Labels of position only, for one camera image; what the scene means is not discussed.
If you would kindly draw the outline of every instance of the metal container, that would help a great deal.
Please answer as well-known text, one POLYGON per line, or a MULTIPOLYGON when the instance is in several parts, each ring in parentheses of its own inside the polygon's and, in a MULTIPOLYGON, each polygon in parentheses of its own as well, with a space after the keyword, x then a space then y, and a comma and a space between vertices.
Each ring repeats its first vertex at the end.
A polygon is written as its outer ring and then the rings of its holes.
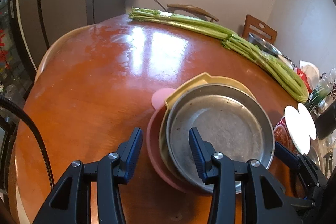
POLYGON ((336 129, 336 101, 334 101, 316 120, 317 136, 325 139, 336 129))
POLYGON ((316 149, 311 146, 309 153, 307 155, 315 164, 316 166, 321 170, 321 162, 320 162, 320 157, 316 151, 316 149))
MULTIPOLYGON (((271 122, 262 107, 237 88, 220 84, 197 86, 176 101, 168 120, 169 154, 187 181, 212 193, 198 177, 189 147, 189 129, 197 127, 204 141, 232 160, 258 159, 269 168, 274 154, 271 122)), ((236 193, 241 183, 236 182, 236 193)))
POLYGON ((267 42, 266 40, 262 39, 261 37, 257 36, 254 33, 249 32, 249 42, 251 42, 253 45, 256 45, 264 52, 267 52, 273 56, 282 56, 282 53, 274 47, 271 43, 267 42))

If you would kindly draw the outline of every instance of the plastic bottle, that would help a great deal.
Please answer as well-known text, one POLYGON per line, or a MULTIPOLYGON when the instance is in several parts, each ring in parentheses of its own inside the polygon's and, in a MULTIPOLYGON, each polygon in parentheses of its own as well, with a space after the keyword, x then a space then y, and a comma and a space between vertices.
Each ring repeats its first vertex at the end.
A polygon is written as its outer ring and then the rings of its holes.
MULTIPOLYGON (((6 92, 2 93, 2 96, 4 96, 8 100, 11 100, 13 103, 21 108, 23 108, 26 102, 15 85, 9 85, 6 88, 6 92)), ((0 107, 0 115, 5 120, 7 120, 7 117, 9 117, 10 120, 12 120, 15 124, 19 123, 20 119, 5 108, 0 107)))
POLYGON ((331 92, 336 79, 336 67, 333 68, 329 74, 322 77, 317 87, 309 95, 305 107, 312 111, 314 108, 331 92))

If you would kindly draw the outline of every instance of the round table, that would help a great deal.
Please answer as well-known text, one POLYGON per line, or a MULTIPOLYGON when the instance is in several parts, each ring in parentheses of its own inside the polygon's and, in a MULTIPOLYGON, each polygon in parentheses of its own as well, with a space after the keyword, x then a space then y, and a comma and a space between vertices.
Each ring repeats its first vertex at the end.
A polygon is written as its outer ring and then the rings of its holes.
MULTIPOLYGON (((255 95, 273 126, 290 95, 260 67, 224 49, 219 41, 122 15, 68 39, 46 66, 24 110, 39 128, 55 182, 73 160, 100 160, 126 141, 134 127, 146 130, 154 112, 152 94, 177 88, 202 73, 234 78, 255 95)), ((29 220, 50 192, 46 168, 33 134, 20 122, 16 174, 29 220)), ((276 158, 271 170, 290 193, 289 171, 276 158)), ((134 178, 120 186, 126 222, 207 223, 211 197, 181 193, 154 171, 143 146, 134 178)), ((91 189, 92 223, 98 223, 96 187, 91 189)), ((241 223, 237 195, 236 223, 241 223)))

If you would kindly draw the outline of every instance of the wooden chair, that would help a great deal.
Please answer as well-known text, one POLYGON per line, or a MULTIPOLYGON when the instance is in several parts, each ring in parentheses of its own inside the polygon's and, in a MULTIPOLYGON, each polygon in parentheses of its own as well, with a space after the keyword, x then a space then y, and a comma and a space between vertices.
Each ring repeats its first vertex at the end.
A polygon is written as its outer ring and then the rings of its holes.
POLYGON ((185 11, 188 13, 191 13, 193 15, 201 15, 204 17, 209 17, 210 18, 210 22, 216 21, 218 22, 219 19, 213 15, 211 15, 210 13, 208 13, 207 11, 198 8, 196 6, 192 6, 192 5, 184 5, 184 4, 167 4, 167 7, 169 8, 171 13, 174 13, 175 10, 181 10, 181 11, 185 11))
POLYGON ((249 32, 256 34, 271 44, 274 44, 278 34, 261 20, 251 15, 247 15, 242 37, 248 40, 249 32))

